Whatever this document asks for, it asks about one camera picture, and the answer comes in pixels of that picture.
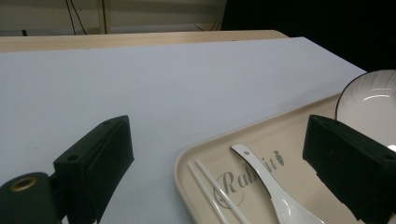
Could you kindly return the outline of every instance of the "wall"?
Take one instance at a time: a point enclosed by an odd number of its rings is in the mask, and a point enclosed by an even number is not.
[[[74,24],[78,18],[68,0]],[[120,27],[220,23],[226,0],[83,0],[73,1],[89,34]],[[64,0],[0,0],[1,30],[70,29]]]

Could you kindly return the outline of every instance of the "metal ring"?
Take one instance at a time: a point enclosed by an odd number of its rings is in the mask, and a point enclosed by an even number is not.
[[[11,191],[18,192],[22,190],[29,189],[37,182],[35,177],[25,177],[23,179],[19,179],[15,181],[14,184],[11,186]]]

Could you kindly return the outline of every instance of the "spoon handle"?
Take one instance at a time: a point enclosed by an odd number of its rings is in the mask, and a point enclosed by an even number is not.
[[[276,211],[277,220],[281,224],[323,224],[324,222],[310,213],[300,204],[295,202],[289,194],[282,189],[274,177],[262,165],[262,162],[250,149],[242,144],[234,144],[231,150],[245,160],[256,172],[271,197],[271,202]]]
[[[267,189],[271,199],[276,197],[276,195],[285,193],[285,190],[282,189],[274,177],[262,165],[262,162],[248,147],[242,144],[234,144],[231,146],[231,150],[244,159],[244,161],[249,164],[251,168],[253,168],[253,170],[256,172],[256,175]]]

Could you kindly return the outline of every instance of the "white bowl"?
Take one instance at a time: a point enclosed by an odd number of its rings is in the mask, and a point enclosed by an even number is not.
[[[338,99],[335,119],[396,151],[396,70],[352,80]]]

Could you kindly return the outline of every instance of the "wooden table edge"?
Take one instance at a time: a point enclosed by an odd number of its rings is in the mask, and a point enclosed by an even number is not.
[[[275,38],[287,38],[287,36],[275,30],[119,35],[3,36],[0,37],[0,51],[96,49]]]

